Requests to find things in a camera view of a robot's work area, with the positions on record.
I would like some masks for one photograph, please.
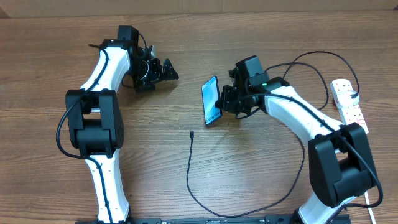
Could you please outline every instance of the phone screen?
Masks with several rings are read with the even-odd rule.
[[[213,76],[201,87],[201,94],[203,97],[203,110],[205,111],[205,124],[209,125],[223,115],[223,112],[215,106],[220,97],[216,76]]]

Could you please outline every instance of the black cable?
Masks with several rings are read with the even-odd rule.
[[[188,189],[189,194],[191,195],[191,197],[194,199],[194,201],[196,201],[196,203],[197,203],[198,205],[200,205],[200,206],[201,206],[202,208],[204,208],[206,211],[208,211],[208,212],[210,212],[210,213],[212,213],[213,215],[216,215],[216,216],[218,216],[218,217],[223,217],[223,218],[238,218],[238,217],[242,217],[242,216],[245,216],[245,215],[252,214],[252,213],[254,213],[254,212],[259,212],[259,211],[265,210],[265,209],[267,209],[267,208],[271,208],[271,207],[273,207],[273,206],[275,206],[275,205],[277,205],[277,204],[283,202],[283,201],[290,195],[290,193],[292,193],[292,191],[293,191],[293,189],[294,189],[294,187],[295,187],[295,185],[296,185],[296,183],[297,183],[297,181],[298,181],[298,179],[299,179],[299,177],[300,177],[301,170],[303,169],[304,160],[305,160],[305,148],[304,148],[303,142],[299,139],[299,137],[296,136],[297,139],[298,139],[298,141],[300,142],[301,148],[302,148],[302,150],[303,150],[303,160],[302,160],[302,162],[301,162],[300,169],[298,170],[296,179],[294,180],[294,183],[293,183],[292,187],[290,188],[290,190],[287,192],[287,194],[286,194],[284,197],[282,197],[282,198],[281,198],[279,201],[277,201],[277,202],[274,202],[274,203],[272,203],[272,204],[270,204],[270,205],[267,205],[267,206],[265,206],[265,207],[262,207],[262,208],[258,208],[258,209],[252,210],[252,211],[250,211],[250,212],[245,212],[245,213],[242,213],[242,214],[240,214],[240,215],[220,215],[220,214],[218,214],[218,213],[213,212],[212,210],[210,210],[209,208],[205,207],[204,205],[202,205],[202,203],[200,203],[200,202],[198,201],[198,199],[196,199],[195,196],[193,196],[192,191],[191,191],[191,189],[190,189],[190,187],[189,187],[188,177],[189,177],[189,168],[190,168],[190,165],[191,165],[191,156],[192,156],[193,131],[191,131],[190,137],[191,137],[191,148],[190,148],[190,152],[189,152],[188,168],[187,168],[187,189]]]
[[[352,66],[351,66],[342,56],[340,56],[340,55],[338,55],[338,54],[336,54],[336,53],[328,52],[328,51],[324,51],[324,50],[316,50],[316,51],[313,51],[313,52],[307,52],[307,53],[304,53],[304,54],[298,56],[296,59],[293,60],[292,63],[296,62],[300,57],[303,57],[304,55],[308,55],[308,54],[317,54],[317,53],[321,53],[321,54],[331,54],[331,55],[334,55],[334,56],[336,56],[336,57],[342,59],[342,61],[344,61],[344,63],[349,67],[349,69],[350,69],[351,72],[353,73],[354,78],[355,78],[355,81],[356,81],[356,86],[358,87],[358,91],[357,91],[355,94],[352,94],[351,97],[352,97],[352,98],[356,98],[357,96],[359,96],[359,81],[358,81],[358,78],[357,78],[357,76],[356,76],[356,74],[355,74],[355,72],[354,72],[354,69],[352,68]],[[287,68],[286,72],[284,73],[283,78],[285,78],[287,72],[288,72],[292,67],[293,67],[293,64],[291,64],[291,65]]]
[[[145,41],[145,38],[144,38],[143,34],[141,34],[140,32],[138,34],[141,36],[142,41],[144,41],[145,48],[147,48],[147,42]]]
[[[124,84],[124,77],[126,77],[126,76],[127,76],[127,73],[124,74],[123,77],[122,77],[122,82],[121,82],[121,83],[122,83],[122,86],[123,86],[123,87],[126,87],[126,88],[135,89],[134,86]]]
[[[296,100],[293,97],[288,97],[288,96],[284,96],[284,95],[279,95],[279,94],[273,94],[273,93],[258,93],[258,94],[252,94],[252,95],[246,95],[238,100],[236,100],[233,103],[233,106],[238,104],[239,101],[241,100],[245,100],[248,98],[252,98],[254,96],[274,96],[274,97],[278,97],[278,98],[283,98],[285,100],[289,100],[292,101],[296,104],[298,104],[299,106],[301,106],[305,111],[307,111],[311,116],[313,116],[319,123],[321,123],[322,125],[324,125],[324,127],[326,127],[327,129],[329,129],[331,132],[336,133],[336,131],[329,126],[324,120],[322,120],[321,118],[319,118],[310,108],[308,108],[307,106],[305,106],[302,102]],[[371,175],[372,179],[375,181],[376,185],[377,185],[377,190],[379,192],[379,199],[377,200],[377,202],[370,204],[370,205],[363,205],[363,204],[357,204],[357,203],[348,203],[346,205],[342,205],[334,215],[332,215],[332,217],[329,218],[329,220],[327,221],[327,223],[331,222],[332,219],[334,219],[341,211],[342,209],[345,209],[347,207],[359,207],[359,208],[374,208],[378,205],[381,204],[381,202],[383,201],[383,189],[381,187],[380,181],[379,179],[376,177],[376,175],[374,174],[374,172],[370,169],[368,163],[366,163],[366,161],[362,158],[361,155],[358,154],[358,152],[355,150],[355,148],[343,137],[341,136],[339,133],[336,133],[337,137],[343,141],[343,143],[348,147],[348,150],[350,153],[352,153],[354,156],[356,156],[367,168],[367,170],[369,171],[369,174]]]
[[[147,48],[147,42],[145,41],[143,34],[141,34],[140,32],[138,34],[141,36],[142,40],[144,41],[144,54],[141,57],[138,57],[137,59],[144,60],[150,52],[149,52],[149,48]]]
[[[238,117],[238,115],[236,114],[235,115],[235,119],[244,119],[244,118],[248,118],[248,117],[250,117],[250,116],[252,116],[253,114],[255,114],[257,111],[259,111],[260,110],[260,107],[258,107],[258,108],[256,108],[254,111],[252,111],[251,113],[249,113],[249,114],[247,114],[247,115],[245,115],[245,116],[242,116],[242,117]]]
[[[281,64],[278,64],[278,65],[270,66],[270,67],[268,67],[267,69],[264,70],[264,73],[266,73],[268,70],[270,70],[270,69],[272,69],[272,68],[276,68],[276,67],[280,67],[280,66],[284,66],[284,65],[290,65],[290,66],[292,66],[292,65],[305,65],[305,66],[308,66],[308,67],[314,69],[314,70],[318,73],[319,77],[321,78],[321,80],[322,80],[322,82],[323,82],[323,86],[325,87],[325,91],[326,91],[326,101],[325,101],[325,104],[324,104],[323,106],[321,106],[320,108],[318,108],[318,110],[322,110],[322,109],[329,103],[329,89],[328,89],[328,85],[326,84],[325,80],[323,79],[323,76],[322,76],[321,73],[318,71],[318,69],[316,69],[314,66],[312,66],[312,65],[310,65],[310,64],[307,64],[307,63],[293,61],[293,62],[289,62],[289,63],[281,63]]]
[[[100,73],[98,74],[98,77],[97,77],[96,79],[94,79],[93,84],[92,84],[90,87],[88,87],[88,88],[80,95],[79,99],[77,99],[77,100],[71,105],[71,107],[69,107],[69,108],[66,110],[66,112],[63,114],[63,116],[62,116],[60,122],[58,123],[57,132],[56,132],[56,134],[55,134],[55,140],[56,140],[56,142],[57,142],[58,149],[59,149],[64,155],[66,155],[66,156],[68,156],[68,157],[71,157],[71,158],[75,158],[75,159],[88,159],[89,161],[94,162],[94,164],[97,166],[97,169],[99,170],[99,176],[100,176],[100,178],[101,178],[101,185],[102,185],[102,191],[103,191],[103,194],[104,194],[105,207],[106,207],[106,209],[107,209],[107,211],[108,211],[109,221],[111,222],[111,224],[113,224],[111,209],[110,209],[110,207],[109,207],[109,201],[108,201],[108,198],[107,198],[107,196],[106,196],[105,180],[104,180],[104,176],[103,176],[103,173],[102,173],[101,165],[100,165],[95,159],[93,159],[93,158],[91,158],[91,157],[83,157],[83,156],[78,156],[78,155],[74,155],[74,154],[68,153],[67,151],[65,151],[65,150],[63,149],[63,147],[61,146],[61,141],[60,141],[60,133],[61,133],[62,125],[63,125],[63,122],[65,121],[65,119],[68,117],[68,114],[70,113],[70,111],[72,110],[72,108],[73,108],[74,106],[76,106],[78,103],[80,103],[80,100],[83,99],[83,97],[84,97],[85,95],[87,95],[87,93],[88,93],[89,91],[91,91],[91,90],[95,87],[95,85],[98,84],[98,81],[100,80],[100,78],[102,77],[103,73],[105,72],[106,66],[108,66],[109,56],[108,56],[108,53],[105,51],[105,49],[102,48],[102,47],[100,47],[100,46],[98,46],[98,45],[93,45],[93,44],[89,44],[88,46],[89,46],[89,47],[98,48],[99,50],[102,50],[102,51],[104,52],[104,54],[105,54],[105,64],[104,64],[104,67],[101,69]]]

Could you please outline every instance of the white cable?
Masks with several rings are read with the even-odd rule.
[[[365,195],[366,205],[369,205],[370,203],[369,203],[368,192],[366,191],[364,195]],[[368,211],[369,211],[369,216],[371,217],[372,224],[376,224],[376,220],[374,219],[372,208],[368,208]]]
[[[147,69],[147,73],[145,73],[145,75],[141,78],[141,80],[143,79],[143,78],[146,78],[146,76],[148,75],[148,72],[149,72],[149,64],[148,64],[148,62],[145,62],[147,65],[148,65],[148,69]]]

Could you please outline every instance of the power strip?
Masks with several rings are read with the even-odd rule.
[[[355,94],[351,82],[346,79],[333,80],[330,83],[330,88],[343,124],[357,122],[365,130],[366,134],[369,133],[368,126],[359,107],[359,96],[355,99],[351,97],[352,94]]]

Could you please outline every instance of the wood grain surface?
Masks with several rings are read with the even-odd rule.
[[[393,10],[398,0],[0,0],[10,18]]]
[[[0,223],[73,223],[98,213],[90,172],[83,161],[61,154],[55,129],[65,111],[65,93],[91,75],[100,44],[116,38],[118,25],[132,24],[169,58],[180,75],[157,90],[136,94],[121,88],[118,100],[125,141],[121,174],[136,218],[213,217],[185,185],[190,138],[195,130],[190,184],[206,206],[233,215],[280,199],[290,189],[302,159],[294,135],[262,113],[236,121],[231,114],[211,128],[203,121],[201,86],[257,54],[264,68],[311,50],[347,59],[361,84],[363,115],[384,201],[378,223],[398,219],[398,13],[295,12],[179,16],[106,16],[0,19]],[[316,66],[327,83],[348,78],[331,55],[300,60]],[[270,76],[282,75],[283,68]],[[286,78],[307,101],[321,106],[325,89],[314,71],[295,66]],[[339,119],[330,102],[323,110]],[[73,153],[67,127],[62,144]],[[288,199],[265,212],[292,213],[311,194],[308,159]],[[369,192],[371,201],[377,190]],[[356,200],[363,203],[363,197]],[[370,223],[368,211],[348,211],[353,223]]]
[[[2,18],[8,18],[8,15],[4,12],[0,5],[0,19]]]

